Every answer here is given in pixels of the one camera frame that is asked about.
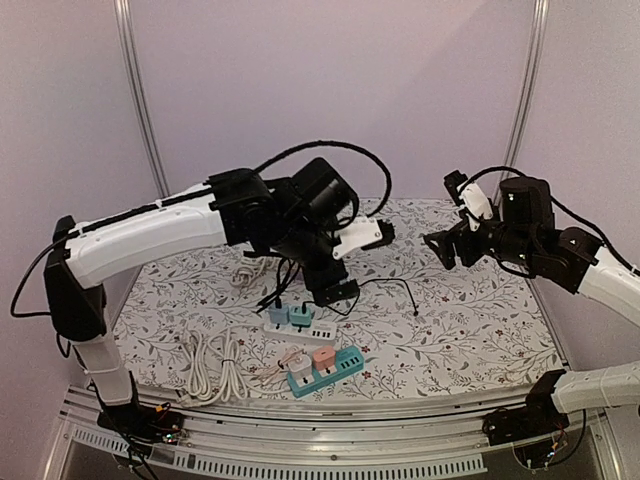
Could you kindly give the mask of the teal charger plug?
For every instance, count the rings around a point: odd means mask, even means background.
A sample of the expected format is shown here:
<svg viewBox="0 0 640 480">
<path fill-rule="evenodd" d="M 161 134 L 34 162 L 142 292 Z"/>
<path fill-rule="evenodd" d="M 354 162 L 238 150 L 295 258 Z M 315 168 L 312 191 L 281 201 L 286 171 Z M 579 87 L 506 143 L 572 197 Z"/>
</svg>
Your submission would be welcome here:
<svg viewBox="0 0 640 480">
<path fill-rule="evenodd" d="M 306 305 L 292 306 L 289 310 L 289 321 L 292 326 L 309 328 L 312 324 L 312 310 Z"/>
</svg>

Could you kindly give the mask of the light blue charger plug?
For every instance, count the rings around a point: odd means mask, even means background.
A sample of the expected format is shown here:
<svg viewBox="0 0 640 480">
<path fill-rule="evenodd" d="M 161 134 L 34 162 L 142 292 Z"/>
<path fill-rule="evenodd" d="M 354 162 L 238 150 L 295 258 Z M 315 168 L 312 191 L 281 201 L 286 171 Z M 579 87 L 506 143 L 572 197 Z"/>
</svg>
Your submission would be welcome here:
<svg viewBox="0 0 640 480">
<path fill-rule="evenodd" d="M 276 327 L 288 325 L 290 323 L 290 308 L 286 304 L 281 306 L 272 304 L 268 308 L 270 322 Z"/>
</svg>

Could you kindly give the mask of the white power strip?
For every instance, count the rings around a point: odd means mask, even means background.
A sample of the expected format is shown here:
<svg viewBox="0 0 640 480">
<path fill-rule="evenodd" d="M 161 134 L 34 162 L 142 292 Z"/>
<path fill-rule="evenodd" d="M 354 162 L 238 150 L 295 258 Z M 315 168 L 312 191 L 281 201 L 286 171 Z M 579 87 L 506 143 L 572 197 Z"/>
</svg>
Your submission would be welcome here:
<svg viewBox="0 0 640 480">
<path fill-rule="evenodd" d="M 313 321 L 309 327 L 265 322 L 263 332 L 267 337 L 295 345 L 334 346 L 337 339 L 337 325 L 321 320 Z"/>
</svg>

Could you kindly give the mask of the pink charger plug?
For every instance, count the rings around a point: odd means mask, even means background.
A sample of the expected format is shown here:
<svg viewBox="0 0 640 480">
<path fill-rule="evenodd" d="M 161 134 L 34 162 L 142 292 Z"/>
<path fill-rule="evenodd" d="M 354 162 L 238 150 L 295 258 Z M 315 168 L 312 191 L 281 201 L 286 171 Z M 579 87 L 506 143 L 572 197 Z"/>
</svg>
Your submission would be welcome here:
<svg viewBox="0 0 640 480">
<path fill-rule="evenodd" d="M 312 365 L 318 371 L 331 370 L 335 363 L 336 350 L 331 345 L 320 347 L 312 353 Z"/>
</svg>

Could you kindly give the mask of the teal power strip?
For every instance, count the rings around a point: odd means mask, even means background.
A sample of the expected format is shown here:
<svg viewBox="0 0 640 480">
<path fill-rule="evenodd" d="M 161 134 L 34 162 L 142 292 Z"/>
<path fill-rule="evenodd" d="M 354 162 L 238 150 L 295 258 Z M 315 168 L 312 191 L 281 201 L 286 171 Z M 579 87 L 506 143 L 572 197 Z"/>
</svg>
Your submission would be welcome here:
<svg viewBox="0 0 640 480">
<path fill-rule="evenodd" d="M 302 357 L 308 356 L 312 360 L 313 352 L 304 353 Z M 340 350 L 336 350 L 336 363 L 335 367 L 331 370 L 318 371 L 312 365 L 313 380 L 309 383 L 296 383 L 292 378 L 290 371 L 288 371 L 287 373 L 287 382 L 293 396 L 295 398 L 301 398 L 322 390 L 323 388 L 333 385 L 339 381 L 342 381 L 347 377 L 355 375 L 356 373 L 363 370 L 364 365 L 365 360 L 361 350 L 356 346 L 349 346 Z"/>
</svg>

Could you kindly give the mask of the white charger adapter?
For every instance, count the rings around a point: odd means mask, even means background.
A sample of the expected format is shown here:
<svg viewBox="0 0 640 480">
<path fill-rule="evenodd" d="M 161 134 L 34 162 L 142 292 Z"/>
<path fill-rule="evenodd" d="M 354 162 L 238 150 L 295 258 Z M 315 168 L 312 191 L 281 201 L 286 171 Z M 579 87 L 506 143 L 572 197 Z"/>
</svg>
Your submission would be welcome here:
<svg viewBox="0 0 640 480">
<path fill-rule="evenodd" d="M 307 384 L 313 380 L 312 360 L 308 356 L 303 356 L 289 365 L 292 378 L 298 384 Z"/>
</svg>

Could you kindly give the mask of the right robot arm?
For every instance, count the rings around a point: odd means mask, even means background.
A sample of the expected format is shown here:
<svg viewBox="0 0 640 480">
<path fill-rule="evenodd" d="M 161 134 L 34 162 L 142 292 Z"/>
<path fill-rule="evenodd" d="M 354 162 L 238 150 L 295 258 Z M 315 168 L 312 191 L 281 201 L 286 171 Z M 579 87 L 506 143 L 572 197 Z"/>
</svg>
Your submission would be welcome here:
<svg viewBox="0 0 640 480">
<path fill-rule="evenodd" d="M 570 210 L 543 179 L 513 171 L 499 184 L 502 205 L 496 207 L 478 186 L 478 178 L 453 171 L 444 179 L 460 220 L 448 230 L 425 235 L 424 242 L 446 269 L 458 264 L 470 268 L 490 257 L 507 273 L 542 277 L 633 324 L 639 322 L 639 270 L 617 252 L 599 227 L 571 213 L 577 226 L 557 228 L 554 211 Z M 537 436 L 556 414 L 638 401 L 636 362 L 590 371 L 555 370 L 532 387 L 516 422 L 524 435 Z"/>
</svg>

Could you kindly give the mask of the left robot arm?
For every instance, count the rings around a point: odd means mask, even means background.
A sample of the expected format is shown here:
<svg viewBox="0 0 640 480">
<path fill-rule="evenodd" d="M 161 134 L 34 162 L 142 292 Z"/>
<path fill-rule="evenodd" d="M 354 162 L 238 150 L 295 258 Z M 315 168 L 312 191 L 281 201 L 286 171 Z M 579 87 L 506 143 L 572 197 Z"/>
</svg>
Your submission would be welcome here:
<svg viewBox="0 0 640 480">
<path fill-rule="evenodd" d="M 346 277 L 342 259 L 373 239 L 375 223 L 341 212 L 359 208 L 354 190 L 317 158 L 291 177 L 265 180 L 240 168 L 186 191 L 89 223 L 58 221 L 44 261 L 44 286 L 54 328 L 76 348 L 111 419 L 128 434 L 148 426 L 136 402 L 105 318 L 105 280 L 177 253 L 250 244 L 298 263 L 314 295 Z"/>
</svg>

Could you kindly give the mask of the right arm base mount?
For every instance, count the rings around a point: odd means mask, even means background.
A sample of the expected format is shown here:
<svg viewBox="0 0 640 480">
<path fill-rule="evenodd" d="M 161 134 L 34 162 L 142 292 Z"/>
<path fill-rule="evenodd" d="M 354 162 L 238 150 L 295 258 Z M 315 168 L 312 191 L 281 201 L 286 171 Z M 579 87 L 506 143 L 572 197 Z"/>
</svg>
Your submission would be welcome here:
<svg viewBox="0 0 640 480">
<path fill-rule="evenodd" d="M 551 406 L 500 407 L 483 417 L 482 432 L 490 446 L 510 445 L 516 461 L 527 470 L 548 468 L 567 445 L 567 414 Z"/>
</svg>

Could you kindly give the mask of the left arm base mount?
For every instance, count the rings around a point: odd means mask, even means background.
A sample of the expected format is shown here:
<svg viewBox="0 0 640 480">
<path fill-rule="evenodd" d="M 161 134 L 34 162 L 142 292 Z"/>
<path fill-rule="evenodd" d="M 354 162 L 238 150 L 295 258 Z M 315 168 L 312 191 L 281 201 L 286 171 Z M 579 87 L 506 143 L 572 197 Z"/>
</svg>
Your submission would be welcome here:
<svg viewBox="0 0 640 480">
<path fill-rule="evenodd" d="M 130 442 L 173 444 L 183 435 L 185 415 L 169 402 L 146 406 L 132 402 L 120 406 L 101 406 L 97 424 Z"/>
</svg>

